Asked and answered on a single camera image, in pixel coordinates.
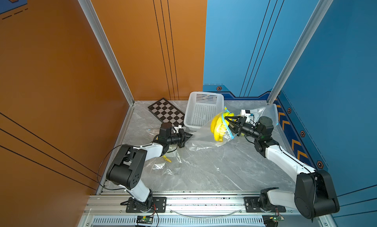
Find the clear zip bag blue seal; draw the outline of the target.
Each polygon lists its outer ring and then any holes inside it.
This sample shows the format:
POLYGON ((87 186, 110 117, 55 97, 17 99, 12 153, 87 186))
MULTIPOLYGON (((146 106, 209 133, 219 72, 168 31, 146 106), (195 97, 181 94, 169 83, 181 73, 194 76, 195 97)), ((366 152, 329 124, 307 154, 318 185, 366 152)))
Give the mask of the clear zip bag blue seal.
POLYGON ((212 120, 193 133, 191 138, 186 142, 188 149, 198 151, 201 149, 219 147, 227 143, 215 141, 214 135, 211 132, 211 122, 212 120))

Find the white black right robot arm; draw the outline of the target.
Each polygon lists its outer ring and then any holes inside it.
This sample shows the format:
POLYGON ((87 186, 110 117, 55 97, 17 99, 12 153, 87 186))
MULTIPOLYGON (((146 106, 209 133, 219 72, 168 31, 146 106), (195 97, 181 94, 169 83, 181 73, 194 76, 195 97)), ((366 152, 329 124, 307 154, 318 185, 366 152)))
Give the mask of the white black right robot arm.
POLYGON ((258 153, 279 166, 294 182, 294 192, 281 191, 277 187, 261 190, 256 207, 265 212, 282 206, 297 210, 303 217, 314 219, 340 210, 339 201, 331 175, 316 170, 286 152, 273 139, 272 119, 260 117, 255 125, 246 122, 245 117, 225 117, 229 129, 237 136, 252 137, 258 153))

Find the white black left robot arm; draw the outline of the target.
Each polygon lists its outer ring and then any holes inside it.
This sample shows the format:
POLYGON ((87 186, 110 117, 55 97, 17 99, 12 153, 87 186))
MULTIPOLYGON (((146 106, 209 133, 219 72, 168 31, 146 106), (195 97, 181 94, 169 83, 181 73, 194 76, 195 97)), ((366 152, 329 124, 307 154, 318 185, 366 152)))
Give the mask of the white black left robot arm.
POLYGON ((176 129, 171 123, 162 123, 159 134, 147 145, 123 144, 110 164, 106 179, 125 189, 131 195, 136 208, 147 212, 153 208, 153 192, 140 180, 144 163, 164 156, 171 145, 183 148, 192 134, 183 128, 176 129))

